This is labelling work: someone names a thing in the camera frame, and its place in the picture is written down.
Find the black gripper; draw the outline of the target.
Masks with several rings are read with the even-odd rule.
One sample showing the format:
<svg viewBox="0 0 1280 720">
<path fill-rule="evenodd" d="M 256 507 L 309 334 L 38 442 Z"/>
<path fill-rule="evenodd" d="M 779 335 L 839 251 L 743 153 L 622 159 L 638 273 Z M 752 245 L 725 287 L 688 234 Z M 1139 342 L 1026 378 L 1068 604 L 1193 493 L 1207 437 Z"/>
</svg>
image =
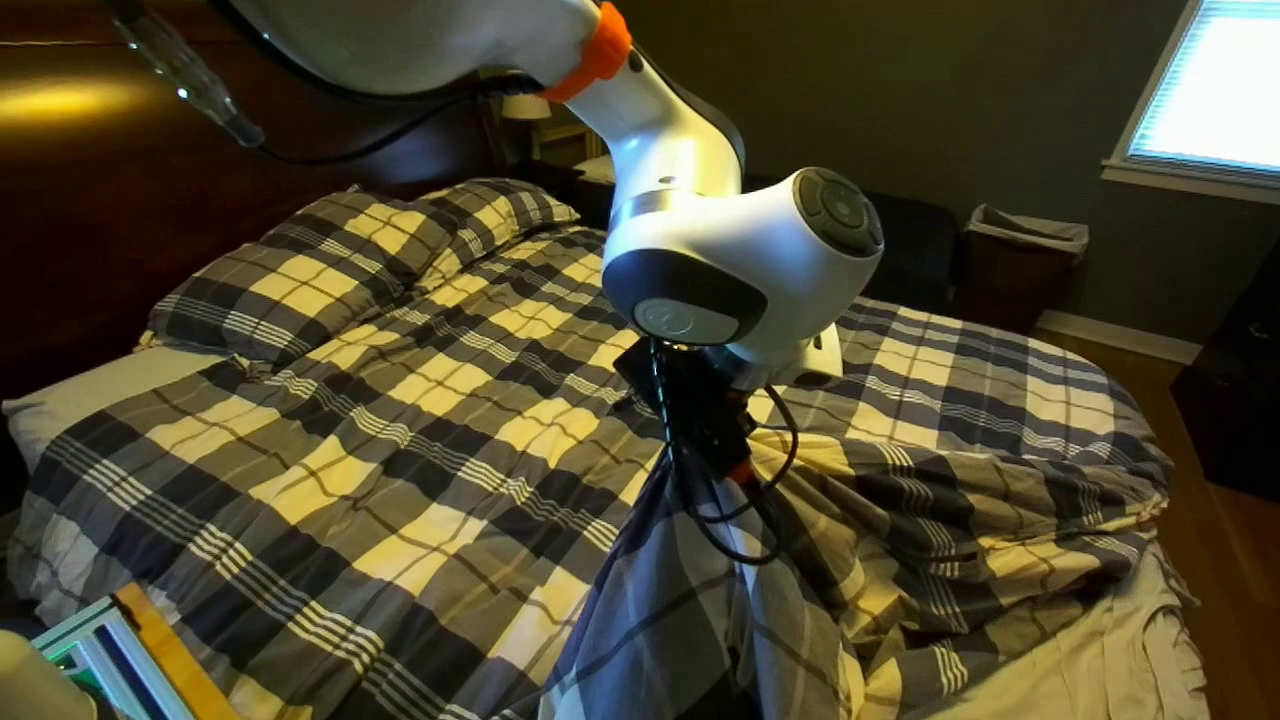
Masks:
<svg viewBox="0 0 1280 720">
<path fill-rule="evenodd" d="M 638 342 L 627 347 L 627 390 L 661 419 L 672 482 L 756 485 L 748 401 L 712 368 L 704 351 Z"/>
</svg>

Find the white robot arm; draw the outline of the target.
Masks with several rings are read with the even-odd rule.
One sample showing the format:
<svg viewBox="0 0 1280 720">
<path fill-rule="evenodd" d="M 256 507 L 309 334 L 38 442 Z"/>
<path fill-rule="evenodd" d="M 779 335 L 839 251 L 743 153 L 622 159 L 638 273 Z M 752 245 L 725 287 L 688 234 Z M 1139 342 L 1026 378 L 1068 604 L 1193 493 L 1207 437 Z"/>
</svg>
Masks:
<svg viewBox="0 0 1280 720">
<path fill-rule="evenodd" d="M 661 78 L 612 0 L 230 0 L 309 78 L 418 95 L 513 70 L 612 159 L 603 296 L 651 343 L 633 351 L 676 459 L 748 464 L 743 395 L 797 373 L 883 256 L 872 200 L 806 163 L 766 187 L 712 113 Z"/>
</svg>

